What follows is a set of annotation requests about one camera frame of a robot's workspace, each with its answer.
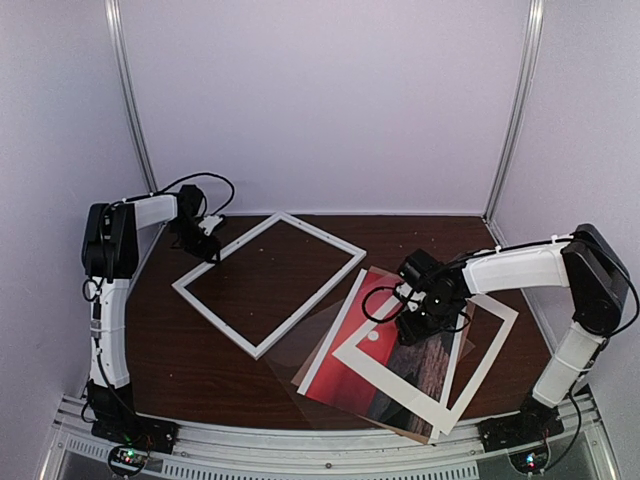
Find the white picture frame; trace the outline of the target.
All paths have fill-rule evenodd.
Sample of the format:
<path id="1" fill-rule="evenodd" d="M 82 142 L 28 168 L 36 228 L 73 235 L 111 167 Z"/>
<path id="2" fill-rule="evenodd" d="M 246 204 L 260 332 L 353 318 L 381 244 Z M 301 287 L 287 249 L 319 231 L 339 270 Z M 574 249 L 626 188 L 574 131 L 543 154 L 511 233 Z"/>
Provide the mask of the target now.
<path id="1" fill-rule="evenodd" d="M 274 226 L 278 222 L 284 222 L 292 227 L 305 232 L 308 235 L 345 252 L 351 256 L 336 273 L 334 273 L 316 292 L 314 292 L 300 307 L 283 320 L 278 327 L 270 333 L 260 344 L 253 345 L 249 340 L 235 331 L 225 320 L 210 310 L 202 303 L 187 287 L 199 277 L 211 270 L 214 265 L 203 262 L 184 274 L 172 283 L 173 289 L 199 314 L 215 326 L 221 333 L 228 337 L 241 350 L 252 359 L 260 359 L 271 347 L 273 347 L 283 336 L 285 336 L 304 316 L 306 316 L 328 293 L 336 287 L 367 255 L 367 251 L 357 247 L 346 240 L 343 240 L 327 231 L 324 231 L 308 222 L 305 222 L 286 212 L 275 212 L 266 220 L 257 224 L 250 230 L 243 233 L 238 238 L 232 240 L 222 248 L 220 260 L 226 260 L 233 253 L 244 247 L 250 241 L 257 238 L 263 232 Z"/>

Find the clear acrylic sheet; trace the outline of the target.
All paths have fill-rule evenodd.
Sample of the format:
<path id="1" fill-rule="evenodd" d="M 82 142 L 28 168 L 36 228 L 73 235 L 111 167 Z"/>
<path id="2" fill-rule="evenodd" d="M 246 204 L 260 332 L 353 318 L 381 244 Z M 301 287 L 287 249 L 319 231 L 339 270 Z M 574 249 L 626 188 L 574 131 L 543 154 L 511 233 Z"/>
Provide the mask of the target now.
<path id="1" fill-rule="evenodd" d="M 288 430 L 370 429 L 373 423 L 297 393 L 344 302 L 333 292 L 287 333 L 262 359 L 273 372 L 274 394 L 265 400 L 264 428 Z"/>

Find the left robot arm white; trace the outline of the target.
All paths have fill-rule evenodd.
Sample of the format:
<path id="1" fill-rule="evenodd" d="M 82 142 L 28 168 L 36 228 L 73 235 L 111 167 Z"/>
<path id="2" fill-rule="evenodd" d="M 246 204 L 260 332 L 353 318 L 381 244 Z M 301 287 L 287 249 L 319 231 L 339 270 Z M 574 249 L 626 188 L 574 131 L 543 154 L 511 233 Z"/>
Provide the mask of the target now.
<path id="1" fill-rule="evenodd" d="M 90 381 L 105 390 L 130 384 L 125 352 L 125 313 L 131 280 L 140 262 L 138 233 L 166 225 L 177 247 L 208 264 L 221 260 L 214 230 L 222 219 L 202 212 L 206 197 L 186 185 L 177 193 L 143 195 L 90 207 L 81 261 L 83 296 L 92 305 Z"/>

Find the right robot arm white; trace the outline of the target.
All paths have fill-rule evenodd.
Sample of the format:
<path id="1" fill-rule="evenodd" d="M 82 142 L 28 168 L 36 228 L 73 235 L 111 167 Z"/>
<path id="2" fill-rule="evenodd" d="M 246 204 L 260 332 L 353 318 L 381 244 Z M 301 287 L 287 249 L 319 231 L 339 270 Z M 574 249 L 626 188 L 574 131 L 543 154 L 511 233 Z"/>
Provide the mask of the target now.
<path id="1" fill-rule="evenodd" d="M 557 406 L 610 339 L 631 326 L 622 316 L 639 295 L 623 261 L 599 229 L 582 223 L 564 236 L 461 254 L 443 262 L 422 249 L 399 266 L 396 296 L 403 308 L 397 326 L 413 342 L 451 326 L 471 298 L 521 290 L 557 290 L 570 324 L 531 390 L 535 403 L 513 419 L 519 440 L 535 440 L 551 424 Z"/>

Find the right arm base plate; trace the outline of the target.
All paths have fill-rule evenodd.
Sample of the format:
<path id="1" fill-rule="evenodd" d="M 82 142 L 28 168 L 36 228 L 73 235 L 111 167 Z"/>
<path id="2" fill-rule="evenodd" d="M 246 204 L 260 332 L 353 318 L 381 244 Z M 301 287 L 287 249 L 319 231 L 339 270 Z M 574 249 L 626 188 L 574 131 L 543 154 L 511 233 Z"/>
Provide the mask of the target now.
<path id="1" fill-rule="evenodd" d="M 491 417 L 478 424 L 485 452 L 542 442 L 565 431 L 557 406 L 548 407 L 528 394 L 516 413 Z"/>

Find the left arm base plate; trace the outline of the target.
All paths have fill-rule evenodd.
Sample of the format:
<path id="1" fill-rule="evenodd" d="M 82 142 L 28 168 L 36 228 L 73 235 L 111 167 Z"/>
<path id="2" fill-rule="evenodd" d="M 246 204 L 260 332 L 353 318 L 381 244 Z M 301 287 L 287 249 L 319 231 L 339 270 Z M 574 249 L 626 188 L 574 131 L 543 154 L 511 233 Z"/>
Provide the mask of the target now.
<path id="1" fill-rule="evenodd" d="M 109 389 L 90 380 L 87 400 L 95 417 L 91 427 L 93 436 L 138 450 L 173 452 L 178 425 L 139 415 L 135 411 L 131 385 Z"/>

